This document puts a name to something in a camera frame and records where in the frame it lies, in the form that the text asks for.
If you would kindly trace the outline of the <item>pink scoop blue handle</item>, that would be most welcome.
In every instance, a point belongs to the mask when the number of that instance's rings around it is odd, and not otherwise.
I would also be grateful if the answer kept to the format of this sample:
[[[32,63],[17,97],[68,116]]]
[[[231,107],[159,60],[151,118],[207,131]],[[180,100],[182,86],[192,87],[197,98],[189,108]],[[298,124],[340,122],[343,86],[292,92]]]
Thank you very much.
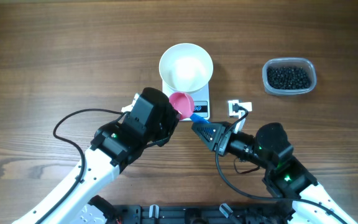
[[[209,123],[208,120],[194,113],[195,103],[187,93],[175,92],[169,97],[170,104],[180,113],[180,119],[190,119],[194,123]]]

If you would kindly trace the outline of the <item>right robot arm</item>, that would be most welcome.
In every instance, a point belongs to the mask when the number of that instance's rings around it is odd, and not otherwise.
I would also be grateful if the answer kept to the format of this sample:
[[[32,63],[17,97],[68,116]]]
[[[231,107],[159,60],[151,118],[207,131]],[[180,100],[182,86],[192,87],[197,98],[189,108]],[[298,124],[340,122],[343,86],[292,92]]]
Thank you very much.
[[[354,223],[308,169],[293,155],[280,123],[262,126],[255,136],[235,132],[231,124],[193,123],[192,130],[219,158],[232,154],[265,171],[268,201],[284,204],[287,223]]]

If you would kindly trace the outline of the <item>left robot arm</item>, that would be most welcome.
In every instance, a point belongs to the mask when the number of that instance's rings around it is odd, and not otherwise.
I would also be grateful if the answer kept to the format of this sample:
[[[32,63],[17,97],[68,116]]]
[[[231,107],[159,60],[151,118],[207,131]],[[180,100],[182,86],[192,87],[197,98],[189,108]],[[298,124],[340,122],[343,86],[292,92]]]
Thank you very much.
[[[104,223],[89,201],[143,151],[169,142],[180,115],[162,91],[147,87],[132,109],[101,126],[75,168],[18,223]]]

